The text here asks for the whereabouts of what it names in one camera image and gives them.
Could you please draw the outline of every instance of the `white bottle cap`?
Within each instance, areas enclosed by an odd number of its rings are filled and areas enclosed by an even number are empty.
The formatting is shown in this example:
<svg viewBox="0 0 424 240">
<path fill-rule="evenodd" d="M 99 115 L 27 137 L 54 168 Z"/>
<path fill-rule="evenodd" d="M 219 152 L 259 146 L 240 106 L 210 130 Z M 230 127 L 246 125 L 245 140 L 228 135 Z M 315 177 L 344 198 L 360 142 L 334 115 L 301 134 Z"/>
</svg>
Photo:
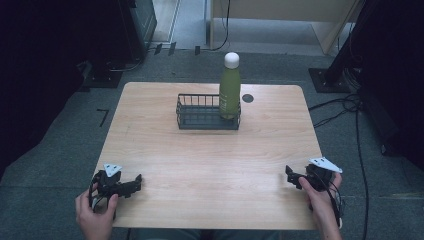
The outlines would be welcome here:
<svg viewBox="0 0 424 240">
<path fill-rule="evenodd" d="M 225 55 L 224 65 L 229 69 L 238 68 L 240 57 L 235 52 L 230 52 Z"/>
</svg>

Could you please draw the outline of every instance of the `green bottle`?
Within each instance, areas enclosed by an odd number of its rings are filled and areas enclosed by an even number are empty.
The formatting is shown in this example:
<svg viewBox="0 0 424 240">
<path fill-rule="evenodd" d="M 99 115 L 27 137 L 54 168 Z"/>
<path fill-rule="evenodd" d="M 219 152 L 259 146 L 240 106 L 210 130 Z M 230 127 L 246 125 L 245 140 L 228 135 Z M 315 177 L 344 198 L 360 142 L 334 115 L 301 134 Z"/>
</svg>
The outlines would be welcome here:
<svg viewBox="0 0 424 240">
<path fill-rule="evenodd" d="M 224 74 L 219 84 L 219 113 L 225 119 L 233 119 L 239 111 L 241 88 L 239 61 L 237 53 L 230 52 L 225 55 Z"/>
</svg>

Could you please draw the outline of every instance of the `hand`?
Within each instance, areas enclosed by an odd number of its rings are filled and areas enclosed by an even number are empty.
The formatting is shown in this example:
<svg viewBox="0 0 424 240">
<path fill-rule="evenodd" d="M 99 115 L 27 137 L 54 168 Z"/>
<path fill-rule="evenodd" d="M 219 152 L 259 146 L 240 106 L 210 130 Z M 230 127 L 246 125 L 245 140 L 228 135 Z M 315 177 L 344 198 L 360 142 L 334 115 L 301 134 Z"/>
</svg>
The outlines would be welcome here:
<svg viewBox="0 0 424 240">
<path fill-rule="evenodd" d="M 342 176 L 340 173 L 335 173 L 334 176 L 333 184 L 339 188 L 342 183 Z M 321 233 L 321 239 L 342 239 L 327 191 L 316 191 L 303 177 L 299 178 L 299 183 L 308 194 L 308 203 L 312 206 L 312 216 Z M 334 197 L 335 191 L 330 190 L 330 192 Z"/>
<path fill-rule="evenodd" d="M 112 234 L 113 215 L 118 205 L 118 194 L 114 194 L 108 204 L 105 213 L 93 213 L 88 202 L 89 190 L 86 190 L 75 199 L 75 208 L 77 212 L 77 223 L 84 236 L 88 240 L 107 240 Z"/>
</svg>

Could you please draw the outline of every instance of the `black metal basket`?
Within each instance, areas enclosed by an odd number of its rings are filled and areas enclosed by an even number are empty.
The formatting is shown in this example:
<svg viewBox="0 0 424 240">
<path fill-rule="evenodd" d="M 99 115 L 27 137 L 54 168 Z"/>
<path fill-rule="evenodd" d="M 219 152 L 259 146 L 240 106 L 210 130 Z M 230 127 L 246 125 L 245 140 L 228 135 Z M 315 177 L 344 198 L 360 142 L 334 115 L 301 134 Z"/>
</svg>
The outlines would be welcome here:
<svg viewBox="0 0 424 240">
<path fill-rule="evenodd" d="M 178 94 L 177 122 L 180 129 L 238 130 L 238 113 L 225 119 L 219 113 L 219 94 Z"/>
</svg>

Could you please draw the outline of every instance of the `tabletop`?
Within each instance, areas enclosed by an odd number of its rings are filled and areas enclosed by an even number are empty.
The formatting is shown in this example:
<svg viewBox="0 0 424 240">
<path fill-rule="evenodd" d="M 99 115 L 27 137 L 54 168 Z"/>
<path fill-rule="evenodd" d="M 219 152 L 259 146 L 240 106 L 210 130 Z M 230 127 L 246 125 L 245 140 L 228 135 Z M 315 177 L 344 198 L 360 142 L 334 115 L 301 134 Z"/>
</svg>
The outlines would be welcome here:
<svg viewBox="0 0 424 240">
<path fill-rule="evenodd" d="M 121 182 L 142 174 L 141 190 L 120 198 L 115 227 L 315 229 L 304 191 L 285 166 L 305 173 L 321 151 L 302 89 L 242 84 L 239 130 L 180 130 L 179 93 L 215 94 L 218 84 L 127 83 L 96 172 L 122 166 Z"/>
</svg>

